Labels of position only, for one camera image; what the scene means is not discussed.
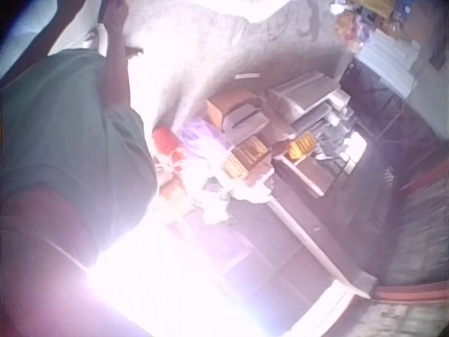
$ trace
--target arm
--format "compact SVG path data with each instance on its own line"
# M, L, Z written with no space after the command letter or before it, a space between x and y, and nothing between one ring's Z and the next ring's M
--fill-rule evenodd
M130 106L128 60L123 41L123 25L128 15L125 1L109 0L105 13L108 36L105 73L101 88L103 107L124 103Z
M126 59L125 45L121 33L108 34L101 98L105 108L119 103L130 106L128 60Z
M34 38L28 48L25 49L19 59L0 80L0 88L3 88L6 84L12 82L12 80L30 68L34 63L37 63L48 55L53 44L55 44L56 40L69 23L73 21L76 13L81 9L85 0L67 1L58 1L58 10L56 11L55 16Z

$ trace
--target hand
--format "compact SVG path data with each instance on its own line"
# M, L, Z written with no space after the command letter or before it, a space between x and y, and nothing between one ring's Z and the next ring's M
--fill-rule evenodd
M103 24L108 34L121 34L128 16L128 4L125 0L108 0Z
M83 8L86 0L58 0L56 15L73 20L76 14Z

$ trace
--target red trim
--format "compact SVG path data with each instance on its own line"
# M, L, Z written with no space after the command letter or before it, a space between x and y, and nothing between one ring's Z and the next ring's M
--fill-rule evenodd
M442 161L437 167L430 171L427 171L423 176L410 181L408 184L401 188L401 192L404 195L415 193L424 187L428 187L442 177L446 176L449 172L449 158Z
M373 299L407 303L448 300L448 282L443 281L418 286L379 286L375 290Z

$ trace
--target man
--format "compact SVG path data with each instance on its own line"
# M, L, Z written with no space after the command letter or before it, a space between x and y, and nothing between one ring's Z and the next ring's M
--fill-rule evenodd
M58 0L0 81L1 323L12 336L147 336L86 282L86 268L139 223L157 186L130 108L126 3L107 5L106 58L83 49L47 57L83 3Z

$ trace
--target box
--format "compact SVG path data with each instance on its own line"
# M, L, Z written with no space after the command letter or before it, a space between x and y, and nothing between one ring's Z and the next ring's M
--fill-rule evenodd
M242 88L216 93L207 101L209 122L222 130L223 119L244 103L257 105L259 98L251 91Z
M231 179L244 179L270 153L257 136L251 136L231 151L223 170Z

